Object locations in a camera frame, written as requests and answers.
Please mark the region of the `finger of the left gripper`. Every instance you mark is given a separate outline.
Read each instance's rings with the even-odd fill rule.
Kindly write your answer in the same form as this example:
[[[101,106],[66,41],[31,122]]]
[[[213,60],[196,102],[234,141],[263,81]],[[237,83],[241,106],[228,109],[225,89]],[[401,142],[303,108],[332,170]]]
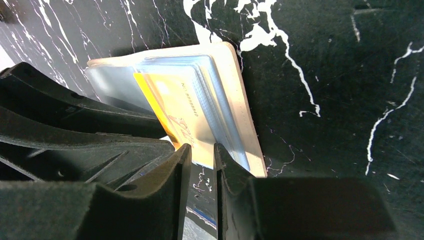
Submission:
[[[79,95],[27,62],[1,71],[0,104],[23,117],[65,130],[152,139],[166,135],[152,115]]]
[[[98,182],[117,190],[174,151],[166,140],[71,131],[0,110],[0,161],[34,181]]]

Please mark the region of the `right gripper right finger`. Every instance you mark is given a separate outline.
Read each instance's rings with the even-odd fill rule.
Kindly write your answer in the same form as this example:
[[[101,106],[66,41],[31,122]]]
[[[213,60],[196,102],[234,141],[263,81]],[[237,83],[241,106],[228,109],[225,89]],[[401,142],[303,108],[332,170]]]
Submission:
[[[259,178],[214,145],[220,240],[395,240],[379,192],[357,178]]]

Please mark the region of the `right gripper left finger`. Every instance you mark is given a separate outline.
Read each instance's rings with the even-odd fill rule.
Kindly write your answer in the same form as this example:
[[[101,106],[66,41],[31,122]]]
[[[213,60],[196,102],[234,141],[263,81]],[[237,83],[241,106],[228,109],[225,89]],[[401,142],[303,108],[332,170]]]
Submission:
[[[3,240],[180,240],[192,149],[183,144],[121,190],[97,183],[3,181]]]

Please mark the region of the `beige leather card holder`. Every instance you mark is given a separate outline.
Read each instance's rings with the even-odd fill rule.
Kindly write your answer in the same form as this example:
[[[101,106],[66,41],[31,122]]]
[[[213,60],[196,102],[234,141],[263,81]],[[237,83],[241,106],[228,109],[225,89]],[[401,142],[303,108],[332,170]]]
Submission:
[[[255,177],[266,167],[234,47],[225,41],[95,58],[85,73],[100,100],[153,112],[134,73],[188,75],[215,143]]]

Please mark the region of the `gold credit card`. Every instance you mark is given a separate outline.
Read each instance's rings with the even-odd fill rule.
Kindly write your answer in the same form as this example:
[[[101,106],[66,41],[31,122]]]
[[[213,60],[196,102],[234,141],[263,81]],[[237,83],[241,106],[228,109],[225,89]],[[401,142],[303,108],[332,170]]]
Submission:
[[[216,139],[187,74],[140,73],[133,77],[176,148],[191,145],[192,162],[212,169]]]

